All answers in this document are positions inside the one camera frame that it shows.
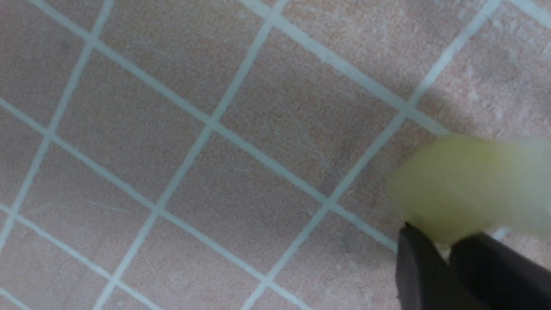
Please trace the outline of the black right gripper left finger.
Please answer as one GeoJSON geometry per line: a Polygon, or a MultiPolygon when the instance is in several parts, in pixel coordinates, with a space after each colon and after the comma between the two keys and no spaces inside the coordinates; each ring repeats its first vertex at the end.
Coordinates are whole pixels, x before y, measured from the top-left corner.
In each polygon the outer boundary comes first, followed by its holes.
{"type": "Polygon", "coordinates": [[[408,222],[399,230],[396,286],[402,310],[489,310],[448,268],[433,242],[408,222]]]}

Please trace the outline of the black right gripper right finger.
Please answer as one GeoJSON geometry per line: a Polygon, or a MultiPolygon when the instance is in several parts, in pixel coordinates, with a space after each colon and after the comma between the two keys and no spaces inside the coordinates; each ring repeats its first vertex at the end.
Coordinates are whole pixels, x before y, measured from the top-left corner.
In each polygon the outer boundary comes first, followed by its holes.
{"type": "Polygon", "coordinates": [[[452,246],[449,266],[461,284],[492,310],[549,310],[551,273],[487,234],[452,246]]]}

